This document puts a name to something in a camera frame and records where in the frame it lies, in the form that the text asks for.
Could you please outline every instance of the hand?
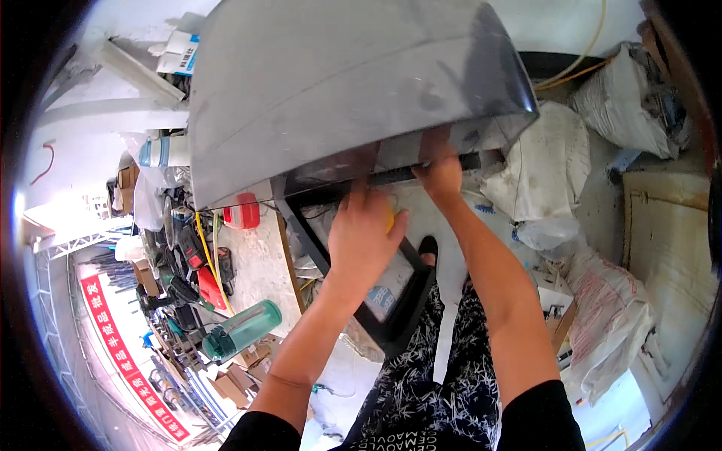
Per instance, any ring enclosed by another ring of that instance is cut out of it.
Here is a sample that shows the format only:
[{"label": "hand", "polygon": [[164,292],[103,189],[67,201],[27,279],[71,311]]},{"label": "hand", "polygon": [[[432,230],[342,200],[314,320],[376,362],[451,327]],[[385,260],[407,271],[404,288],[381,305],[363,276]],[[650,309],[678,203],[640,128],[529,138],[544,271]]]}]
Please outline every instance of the hand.
[{"label": "hand", "polygon": [[386,233],[391,214],[386,195],[368,188],[365,180],[357,180],[339,205],[339,213],[331,225],[329,276],[363,293],[359,305],[386,269],[406,233],[407,211],[394,217],[393,227]]},{"label": "hand", "polygon": [[429,167],[413,167],[411,171],[439,208],[461,195],[461,164],[456,155],[432,162]]},{"label": "hand", "polygon": [[461,164],[456,148],[448,142],[450,135],[450,125],[424,130],[419,161],[429,162],[430,166],[411,169],[437,207],[461,192]]}]

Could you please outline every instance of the black and white patterned pants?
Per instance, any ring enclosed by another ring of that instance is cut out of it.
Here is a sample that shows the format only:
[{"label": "black and white patterned pants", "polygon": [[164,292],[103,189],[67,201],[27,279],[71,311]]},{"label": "black and white patterned pants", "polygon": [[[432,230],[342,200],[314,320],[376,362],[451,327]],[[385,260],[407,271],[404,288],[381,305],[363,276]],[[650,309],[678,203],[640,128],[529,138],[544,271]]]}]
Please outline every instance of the black and white patterned pants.
[{"label": "black and white patterned pants", "polygon": [[444,305],[434,282],[406,351],[386,359],[346,443],[408,428],[453,432],[493,449],[501,403],[487,318],[467,281],[453,328],[444,383],[433,381]]}]

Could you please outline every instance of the red wire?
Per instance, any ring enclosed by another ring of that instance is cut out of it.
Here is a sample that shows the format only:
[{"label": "red wire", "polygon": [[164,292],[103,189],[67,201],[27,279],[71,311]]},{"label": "red wire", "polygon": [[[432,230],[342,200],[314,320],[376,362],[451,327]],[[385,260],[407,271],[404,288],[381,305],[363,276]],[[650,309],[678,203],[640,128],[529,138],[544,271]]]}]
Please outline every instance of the red wire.
[{"label": "red wire", "polygon": [[53,146],[51,146],[50,144],[43,144],[43,147],[46,149],[50,149],[50,151],[52,152],[51,157],[50,157],[50,166],[48,166],[48,169],[46,169],[45,172],[43,172],[42,174],[37,176],[35,178],[35,180],[30,182],[30,186],[33,186],[35,184],[35,182],[37,182],[41,177],[43,177],[45,174],[50,172],[50,169],[53,167],[53,161],[55,161],[55,149],[53,149]]}]

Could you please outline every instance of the black shirt sleeve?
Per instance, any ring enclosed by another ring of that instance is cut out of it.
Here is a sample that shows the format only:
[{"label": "black shirt sleeve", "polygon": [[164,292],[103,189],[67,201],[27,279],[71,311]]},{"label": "black shirt sleeve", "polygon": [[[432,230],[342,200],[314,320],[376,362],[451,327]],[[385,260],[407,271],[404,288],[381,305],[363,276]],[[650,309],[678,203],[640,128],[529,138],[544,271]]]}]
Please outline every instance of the black shirt sleeve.
[{"label": "black shirt sleeve", "polygon": [[547,380],[514,398],[501,417],[497,451],[584,451],[584,440],[560,380]]},{"label": "black shirt sleeve", "polygon": [[301,436],[288,421],[266,412],[248,412],[231,429],[219,451],[298,450]]}]

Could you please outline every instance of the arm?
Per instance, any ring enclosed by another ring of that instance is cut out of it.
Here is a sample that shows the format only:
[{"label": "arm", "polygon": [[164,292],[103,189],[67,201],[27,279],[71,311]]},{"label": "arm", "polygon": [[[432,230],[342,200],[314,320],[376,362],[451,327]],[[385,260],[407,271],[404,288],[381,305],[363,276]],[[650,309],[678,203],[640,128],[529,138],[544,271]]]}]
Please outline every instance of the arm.
[{"label": "arm", "polygon": [[456,234],[474,288],[487,316],[489,343],[502,406],[547,380],[558,380],[536,287],[514,254],[466,205],[460,194],[461,166],[447,144],[428,168],[416,168],[429,196]]},{"label": "arm", "polygon": [[339,206],[329,233],[331,270],[321,292],[283,340],[266,381],[248,411],[272,413],[303,433],[311,388],[334,344],[386,269],[406,232],[407,215],[396,215],[388,234],[388,202],[356,183]]}]

